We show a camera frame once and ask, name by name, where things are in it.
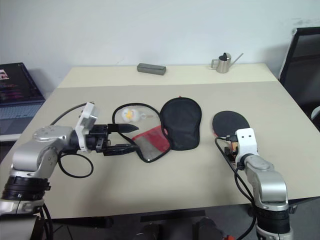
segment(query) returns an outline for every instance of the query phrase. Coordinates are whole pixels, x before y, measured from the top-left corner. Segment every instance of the floor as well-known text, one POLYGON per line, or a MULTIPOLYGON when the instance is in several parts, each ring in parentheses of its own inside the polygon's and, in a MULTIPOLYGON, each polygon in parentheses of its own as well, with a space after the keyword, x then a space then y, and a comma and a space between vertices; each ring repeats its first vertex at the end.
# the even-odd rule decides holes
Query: floor
MULTIPOLYGON (((10 147, 10 144, 0 144, 0 162, 10 150, 10 147)), ((203 215, 214 220, 220 230, 234 237, 239 237, 249 227, 252 220, 247 214, 248 206, 245 204, 205 207, 189 209, 188 211, 200 210, 203 211, 203 215)), ((69 225, 67 228, 66 225, 54 224, 54 229, 57 230, 54 233, 54 239, 131 240, 144 225, 149 223, 148 221, 141 222, 142 216, 166 213, 168 212, 114 216, 114 223, 110 228, 95 229, 72 225, 69 225)), ((192 240, 193 224, 201 218, 203 218, 203 216, 198 215, 179 219, 156 220, 153 221, 153 223, 162 226, 163 240, 192 240)), ((320 239, 320 198, 299 204, 295 214, 290 215, 290 223, 294 230, 294 239, 320 239)), ((245 239, 257 240, 255 229, 253 229, 245 239)))

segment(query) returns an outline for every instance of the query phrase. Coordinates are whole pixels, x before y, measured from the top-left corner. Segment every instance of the beige tabletop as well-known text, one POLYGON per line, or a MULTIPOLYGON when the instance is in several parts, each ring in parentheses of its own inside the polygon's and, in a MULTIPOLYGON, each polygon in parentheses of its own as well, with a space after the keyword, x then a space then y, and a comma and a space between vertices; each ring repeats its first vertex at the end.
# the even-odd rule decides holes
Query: beige tabletop
MULTIPOLYGON (((96 123, 108 124, 113 111, 122 104, 146 103, 160 111, 168 100, 178 96, 194 99, 202 109, 197 148, 171 150, 153 163, 143 162, 136 153, 105 157, 92 152, 86 156, 92 160, 94 172, 85 179, 70 178, 56 167, 49 179, 51 190, 44 196, 52 217, 111 216, 247 203, 214 145, 212 117, 225 110, 247 118, 255 130, 259 154, 283 175, 290 199, 320 195, 320 134, 271 73, 269 81, 260 82, 57 88, 3 160, 0 189, 8 179, 15 148, 65 110, 94 101, 100 109, 96 123)), ((58 124, 74 127, 79 113, 80 109, 71 112, 58 124)), ((112 144, 126 142, 117 133, 109 138, 112 144)), ((63 164, 74 174, 89 170, 88 164, 77 157, 68 156, 63 164)))

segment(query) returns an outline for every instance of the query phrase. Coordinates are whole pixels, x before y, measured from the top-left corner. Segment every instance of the laptop screen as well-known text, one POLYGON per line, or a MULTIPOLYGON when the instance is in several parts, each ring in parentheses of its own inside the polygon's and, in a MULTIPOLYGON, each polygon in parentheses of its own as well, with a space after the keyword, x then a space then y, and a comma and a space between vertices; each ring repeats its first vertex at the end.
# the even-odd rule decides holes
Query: laptop screen
POLYGON ((0 105, 44 100, 22 62, 0 64, 0 105))

